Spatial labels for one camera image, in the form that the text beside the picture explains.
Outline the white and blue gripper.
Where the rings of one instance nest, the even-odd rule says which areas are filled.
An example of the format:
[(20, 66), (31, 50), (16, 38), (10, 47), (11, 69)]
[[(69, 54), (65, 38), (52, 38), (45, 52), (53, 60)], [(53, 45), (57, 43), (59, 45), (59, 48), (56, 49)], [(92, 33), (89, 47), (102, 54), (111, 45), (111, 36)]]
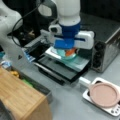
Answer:
[(55, 37), (54, 47), (56, 49), (91, 49), (93, 47), (94, 32), (81, 31), (80, 23), (71, 25), (52, 24), (49, 26), (49, 31)]

